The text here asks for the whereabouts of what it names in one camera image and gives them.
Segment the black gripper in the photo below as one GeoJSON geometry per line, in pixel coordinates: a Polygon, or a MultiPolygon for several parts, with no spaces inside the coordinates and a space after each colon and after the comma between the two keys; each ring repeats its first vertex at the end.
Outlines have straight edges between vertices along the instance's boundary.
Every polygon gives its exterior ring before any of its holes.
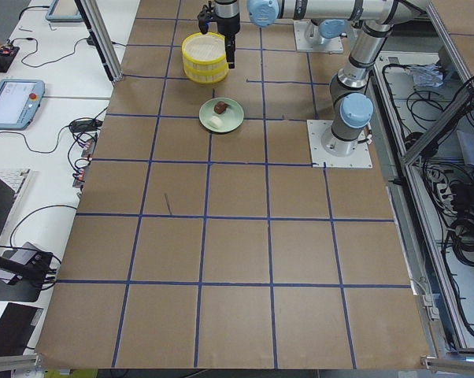
{"type": "Polygon", "coordinates": [[[228,63],[229,69],[235,68],[235,37],[225,36],[224,37],[224,46],[225,46],[225,54],[226,54],[226,61],[228,63]]]}

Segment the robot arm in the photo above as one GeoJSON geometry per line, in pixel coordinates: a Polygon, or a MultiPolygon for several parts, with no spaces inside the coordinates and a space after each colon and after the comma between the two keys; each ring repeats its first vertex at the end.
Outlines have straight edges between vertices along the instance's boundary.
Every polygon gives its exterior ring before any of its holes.
{"type": "Polygon", "coordinates": [[[428,1],[248,1],[250,20],[266,28],[277,19],[336,19],[363,22],[348,61],[332,78],[329,91],[334,107],[331,128],[321,137],[331,155],[354,152],[361,130],[368,125],[373,104],[364,95],[368,73],[374,67],[391,29],[425,13],[428,1]]]}
{"type": "Polygon", "coordinates": [[[217,31],[224,37],[228,68],[235,67],[235,37],[240,31],[238,0],[216,0],[214,8],[217,31]]]}

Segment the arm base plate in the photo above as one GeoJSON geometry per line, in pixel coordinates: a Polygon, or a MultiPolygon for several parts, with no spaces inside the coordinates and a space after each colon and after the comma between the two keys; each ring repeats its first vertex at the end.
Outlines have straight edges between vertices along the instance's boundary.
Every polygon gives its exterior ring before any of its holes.
{"type": "Polygon", "coordinates": [[[315,168],[371,169],[372,159],[364,130],[353,141],[335,137],[331,120],[307,120],[312,166],[315,168]]]}
{"type": "Polygon", "coordinates": [[[294,38],[296,50],[307,53],[341,54],[341,34],[346,22],[339,19],[296,20],[294,38]]]}

